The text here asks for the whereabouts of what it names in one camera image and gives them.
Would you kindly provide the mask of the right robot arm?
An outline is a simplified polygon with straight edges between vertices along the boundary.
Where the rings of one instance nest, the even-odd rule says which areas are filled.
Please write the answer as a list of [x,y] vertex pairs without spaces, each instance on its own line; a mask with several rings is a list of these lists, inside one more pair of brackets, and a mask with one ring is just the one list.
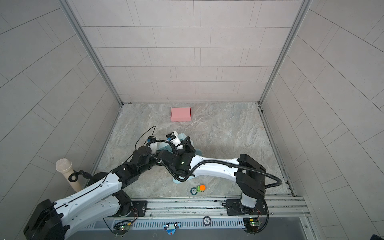
[[235,182],[241,189],[236,207],[225,204],[239,215],[267,214],[265,192],[282,185],[283,181],[266,172],[266,169],[247,154],[237,159],[212,159],[200,156],[196,151],[183,152],[174,158],[169,172],[175,183],[184,183],[200,176],[210,176]]

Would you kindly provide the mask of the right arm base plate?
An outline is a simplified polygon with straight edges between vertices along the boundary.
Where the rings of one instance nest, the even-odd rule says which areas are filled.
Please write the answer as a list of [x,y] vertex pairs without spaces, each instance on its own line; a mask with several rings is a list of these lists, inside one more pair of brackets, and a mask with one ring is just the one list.
[[244,207],[240,199],[228,199],[222,206],[227,210],[228,216],[266,216],[269,214],[265,200],[257,200],[254,208]]

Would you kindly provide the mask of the light blue paper box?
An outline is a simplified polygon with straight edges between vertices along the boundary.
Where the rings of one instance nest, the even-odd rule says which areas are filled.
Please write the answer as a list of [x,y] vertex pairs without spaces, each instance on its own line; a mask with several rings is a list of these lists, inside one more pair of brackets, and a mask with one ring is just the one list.
[[[181,134],[178,134],[178,137],[179,139],[182,141],[191,141],[191,138],[189,136],[186,136],[184,133],[181,133]],[[178,150],[174,149],[172,146],[171,146],[171,143],[167,141],[167,139],[164,141],[164,142],[159,142],[158,143],[158,149],[157,149],[157,154],[158,154],[158,151],[163,151],[163,150],[167,150],[171,153],[174,153],[176,155],[178,155]],[[171,168],[167,168],[166,166],[163,166],[167,169],[167,171],[173,176],[173,178],[176,180],[176,181],[179,181],[179,182],[185,182],[191,175],[189,175],[189,172],[187,174],[187,176],[184,178],[184,179],[179,179],[177,178],[173,172],[171,171]]]

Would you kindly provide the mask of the pink paper box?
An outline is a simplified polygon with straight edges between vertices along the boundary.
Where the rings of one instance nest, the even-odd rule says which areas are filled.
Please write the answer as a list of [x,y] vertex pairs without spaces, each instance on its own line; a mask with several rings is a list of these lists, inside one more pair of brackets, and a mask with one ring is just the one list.
[[171,121],[172,122],[190,122],[192,120],[192,108],[171,108]]

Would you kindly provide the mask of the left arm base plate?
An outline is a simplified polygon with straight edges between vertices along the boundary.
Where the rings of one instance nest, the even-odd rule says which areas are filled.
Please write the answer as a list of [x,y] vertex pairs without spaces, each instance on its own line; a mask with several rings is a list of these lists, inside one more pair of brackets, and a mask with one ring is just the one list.
[[147,211],[147,201],[132,201],[130,205],[122,206],[117,215],[122,218],[144,217]]

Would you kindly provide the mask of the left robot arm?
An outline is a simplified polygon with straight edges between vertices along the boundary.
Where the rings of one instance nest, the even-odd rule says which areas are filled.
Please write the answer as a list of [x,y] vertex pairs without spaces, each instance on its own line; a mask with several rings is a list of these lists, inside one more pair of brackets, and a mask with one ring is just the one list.
[[61,200],[39,203],[24,228],[28,240],[66,240],[85,226],[107,217],[145,215],[146,208],[136,204],[124,188],[137,181],[154,166],[170,169],[180,155],[167,150],[152,153],[149,147],[134,151],[131,161],[124,162],[87,188]]

